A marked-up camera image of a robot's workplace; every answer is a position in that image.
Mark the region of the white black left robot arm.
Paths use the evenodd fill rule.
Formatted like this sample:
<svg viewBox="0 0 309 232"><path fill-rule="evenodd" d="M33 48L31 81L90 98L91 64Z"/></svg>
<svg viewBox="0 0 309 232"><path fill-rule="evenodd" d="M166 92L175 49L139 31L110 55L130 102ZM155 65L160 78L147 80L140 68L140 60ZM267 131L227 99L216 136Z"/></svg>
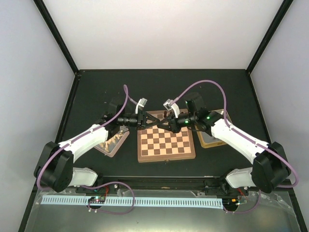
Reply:
<svg viewBox="0 0 309 232"><path fill-rule="evenodd" d="M144 130L157 125L160 120L143 110L141 99L135 112L126 113L125 103L111 102L107 112L90 128L61 143L48 142L41 153L34 176L37 187L61 192L67 187L83 186L98 193L104 182L90 168L76 168L74 163L95 146L120 134L120 128Z"/></svg>

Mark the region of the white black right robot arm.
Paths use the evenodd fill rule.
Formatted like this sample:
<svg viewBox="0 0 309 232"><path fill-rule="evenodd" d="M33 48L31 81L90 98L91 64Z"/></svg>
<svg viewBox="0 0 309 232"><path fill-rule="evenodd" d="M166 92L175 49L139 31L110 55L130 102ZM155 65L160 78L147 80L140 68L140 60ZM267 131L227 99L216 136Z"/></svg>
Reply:
<svg viewBox="0 0 309 232"><path fill-rule="evenodd" d="M197 129L225 142L252 164L250 168L234 169L225 175L219 183L223 194L230 195L240 187L257 187L271 193L290 175L282 158L284 149L279 143L269 144L250 136L227 120L224 111L209 111L198 93L186 97L186 113L182 113L171 99L166 100L164 107L169 115L157 126L172 133L179 133L182 128Z"/></svg>

